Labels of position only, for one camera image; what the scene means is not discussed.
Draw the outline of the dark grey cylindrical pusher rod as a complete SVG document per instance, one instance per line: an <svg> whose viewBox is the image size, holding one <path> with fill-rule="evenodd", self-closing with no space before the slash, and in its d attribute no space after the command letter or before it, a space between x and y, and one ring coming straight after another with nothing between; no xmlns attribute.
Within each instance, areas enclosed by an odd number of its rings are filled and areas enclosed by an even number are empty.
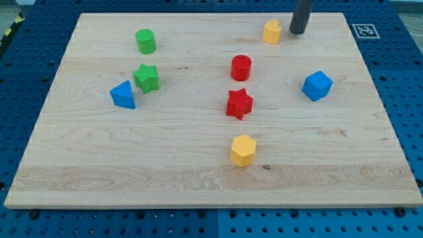
<svg viewBox="0 0 423 238"><path fill-rule="evenodd" d="M303 34L307 28L313 9L314 0L298 0L291 18L289 31L293 34Z"/></svg>

